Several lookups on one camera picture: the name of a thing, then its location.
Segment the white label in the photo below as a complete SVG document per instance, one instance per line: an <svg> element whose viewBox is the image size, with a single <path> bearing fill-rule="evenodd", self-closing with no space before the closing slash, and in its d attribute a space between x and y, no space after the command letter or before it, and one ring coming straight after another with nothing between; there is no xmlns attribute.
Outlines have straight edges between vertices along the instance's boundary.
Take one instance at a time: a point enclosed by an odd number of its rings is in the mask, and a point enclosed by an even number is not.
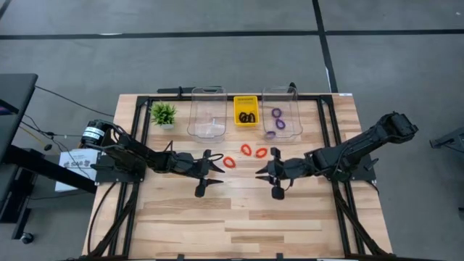
<svg viewBox="0 0 464 261"><path fill-rule="evenodd" d="M97 128L87 127L84 131L91 131L93 133L98 133L100 136L104 136L104 132L102 130L97 129Z"/></svg>
<svg viewBox="0 0 464 261"><path fill-rule="evenodd" d="M88 131L86 131L82 136L87 136L87 137L96 138L96 139L100 138L100 136L98 134L91 133L91 132L88 132Z"/></svg>

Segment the wooden tabletop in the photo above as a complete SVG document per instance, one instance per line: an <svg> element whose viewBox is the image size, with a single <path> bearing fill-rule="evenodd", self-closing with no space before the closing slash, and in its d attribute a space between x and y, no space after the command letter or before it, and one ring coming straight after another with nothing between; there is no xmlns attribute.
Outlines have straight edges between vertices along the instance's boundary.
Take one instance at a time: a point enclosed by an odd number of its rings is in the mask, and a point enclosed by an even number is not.
<svg viewBox="0 0 464 261"><path fill-rule="evenodd" d="M127 132L131 130L136 99L135 94L124 94L117 104L115 123ZM361 127L353 97L334 94L333 101L342 140L356 136ZM265 142L262 125L236 127L232 101L228 102L225 140L219 144L196 143L186 131L191 102L170 103L178 108L175 128L162 130L150 124L148 147L163 150L170 140L174 140L177 152L190 152L197 158L205 149L211 149L213 153L234 158L237 167L231 170L218 161L217 166L225 173L210 172L208 178L217 178L224 183L209 186L201 199L194 196L198 180L147 170L139 191L130 258L176 258L177 254L185 254L186 258L273 258L277 252L283 253L284 257L343 257L331 184L321 177L301 178L286 192L283 201L274 200L270 196L270 185L254 178L254 173L264 167L271 156L257 159L240 152L244 143L253 151L277 146L282 159L286 160L303 157L304 152L324 147L315 101L298 101L303 133L291 144ZM328 108L325 110L331 130ZM138 140L142 125L143 120L140 120ZM335 144L332 134L331 144ZM376 191L362 181L352 182L352 187L360 222L378 245L390 252ZM92 215L108 188L109 184L98 188ZM119 184L113 188L97 215L92 249L113 222L119 188ZM122 252L125 224L121 228L117 253ZM352 252L356 252L348 220L347 229Z"/></svg>

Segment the black line on floor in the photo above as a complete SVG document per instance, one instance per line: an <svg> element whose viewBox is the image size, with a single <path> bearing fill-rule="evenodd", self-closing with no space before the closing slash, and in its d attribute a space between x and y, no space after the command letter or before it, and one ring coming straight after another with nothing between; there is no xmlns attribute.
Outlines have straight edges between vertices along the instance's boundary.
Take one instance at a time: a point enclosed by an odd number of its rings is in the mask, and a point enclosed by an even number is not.
<svg viewBox="0 0 464 261"><path fill-rule="evenodd" d="M464 29L437 30L328 30L327 36L416 36L464 34Z"/></svg>
<svg viewBox="0 0 464 261"><path fill-rule="evenodd" d="M7 11L7 8L9 6L9 4L11 4L12 0L6 0L0 7L0 20L1 18L3 17L3 15L5 14L5 12Z"/></svg>
<svg viewBox="0 0 464 261"><path fill-rule="evenodd" d="M329 89L332 93L338 93L339 88L336 85L334 66L332 65L331 53L328 50L327 37L326 37L326 32L324 30L324 24L322 21L322 14L320 12L319 1L312 0L312 5L314 7L316 23L318 24L320 47L322 48L324 64L326 65Z"/></svg>
<svg viewBox="0 0 464 261"><path fill-rule="evenodd" d="M192 37L238 37L238 36L316 36L315 30L256 30L214 31L183 33L89 33L59 35L3 35L0 40L75 40L75 39L134 39L134 38L192 38Z"/></svg>

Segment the chair wheel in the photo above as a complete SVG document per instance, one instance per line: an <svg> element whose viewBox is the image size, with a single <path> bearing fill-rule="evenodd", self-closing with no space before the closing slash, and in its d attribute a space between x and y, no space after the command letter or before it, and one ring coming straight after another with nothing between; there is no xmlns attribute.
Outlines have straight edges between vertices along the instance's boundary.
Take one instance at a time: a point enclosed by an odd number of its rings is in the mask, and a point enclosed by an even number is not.
<svg viewBox="0 0 464 261"><path fill-rule="evenodd" d="M21 236L21 241L24 243L24 244L29 244L29 243L32 243L32 241L34 241L34 235L31 234L31 233L22 233L22 236Z"/></svg>

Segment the transparent container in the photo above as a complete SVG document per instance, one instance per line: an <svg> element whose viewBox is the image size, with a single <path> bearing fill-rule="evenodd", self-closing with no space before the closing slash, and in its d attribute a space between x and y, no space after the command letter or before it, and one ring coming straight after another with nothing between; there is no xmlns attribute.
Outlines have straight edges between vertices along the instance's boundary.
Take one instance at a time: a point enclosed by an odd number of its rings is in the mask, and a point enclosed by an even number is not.
<svg viewBox="0 0 464 261"><path fill-rule="evenodd" d="M196 142L224 140L227 118L227 93L222 87L197 87L191 92L187 132Z"/></svg>
<svg viewBox="0 0 464 261"><path fill-rule="evenodd" d="M273 115L273 109L279 109ZM262 123L265 138L269 141L290 141L303 132L299 120L298 91L294 87L267 87L262 90ZM284 128L278 128L277 120L284 122Z"/></svg>

